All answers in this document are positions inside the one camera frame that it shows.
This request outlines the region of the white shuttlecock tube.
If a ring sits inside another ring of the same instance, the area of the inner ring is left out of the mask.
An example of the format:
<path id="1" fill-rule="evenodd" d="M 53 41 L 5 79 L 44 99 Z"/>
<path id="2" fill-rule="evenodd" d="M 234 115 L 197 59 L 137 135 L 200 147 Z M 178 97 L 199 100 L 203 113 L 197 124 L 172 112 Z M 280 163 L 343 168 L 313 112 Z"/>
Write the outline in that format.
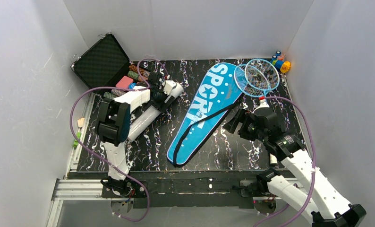
<path id="1" fill-rule="evenodd" d="M 178 82 L 176 88 L 171 92 L 171 96 L 175 97 L 175 100 L 183 92 L 183 87 Z M 130 126 L 128 135 L 129 141 L 134 141 L 161 113 L 154 107 L 149 107 L 149 104 L 144 107 L 143 113 L 135 119 Z"/>

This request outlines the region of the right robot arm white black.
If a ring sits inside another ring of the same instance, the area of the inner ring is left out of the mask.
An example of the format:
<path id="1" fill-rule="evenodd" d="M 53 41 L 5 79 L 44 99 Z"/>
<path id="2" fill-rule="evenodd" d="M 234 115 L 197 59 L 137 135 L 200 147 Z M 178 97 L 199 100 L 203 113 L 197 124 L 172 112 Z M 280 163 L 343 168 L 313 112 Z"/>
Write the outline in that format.
<path id="1" fill-rule="evenodd" d="M 302 189 L 289 183 L 280 172 L 270 168 L 257 175 L 256 186 L 262 193 L 270 193 L 283 199 L 299 211 L 313 227 L 358 227 L 366 216 L 360 204 L 352 204 L 344 198 L 313 166 L 301 141 L 279 122 L 277 113 L 269 107 L 259 107 L 252 113 L 240 109 L 224 125 L 234 133 L 238 124 L 241 138 L 259 140 L 266 151 L 281 162 L 302 185 Z"/>

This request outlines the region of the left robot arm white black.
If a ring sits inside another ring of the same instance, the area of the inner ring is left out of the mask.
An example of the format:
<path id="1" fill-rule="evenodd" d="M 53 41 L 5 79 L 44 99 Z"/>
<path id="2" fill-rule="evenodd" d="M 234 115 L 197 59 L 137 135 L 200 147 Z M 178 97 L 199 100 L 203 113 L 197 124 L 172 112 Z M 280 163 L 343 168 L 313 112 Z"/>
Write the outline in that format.
<path id="1" fill-rule="evenodd" d="M 96 133 L 103 143 L 109 162 L 103 186 L 126 196 L 134 186 L 127 180 L 125 143 L 134 141 L 183 92 L 183 87 L 169 77 L 150 73 L 140 82 L 113 99 L 104 99 L 97 117 Z"/>

